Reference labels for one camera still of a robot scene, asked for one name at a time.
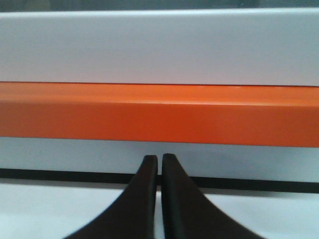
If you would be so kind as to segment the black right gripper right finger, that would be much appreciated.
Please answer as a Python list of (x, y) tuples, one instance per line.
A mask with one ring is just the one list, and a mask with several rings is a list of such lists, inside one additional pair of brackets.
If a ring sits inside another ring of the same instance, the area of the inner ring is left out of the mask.
[(167, 239), (257, 239), (211, 203), (174, 154), (162, 158), (161, 204)]

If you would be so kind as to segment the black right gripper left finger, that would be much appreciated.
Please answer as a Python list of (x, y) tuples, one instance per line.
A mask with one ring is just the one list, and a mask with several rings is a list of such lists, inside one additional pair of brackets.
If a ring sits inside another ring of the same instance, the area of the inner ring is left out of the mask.
[(153, 239), (158, 158), (144, 157), (121, 195), (68, 239)]

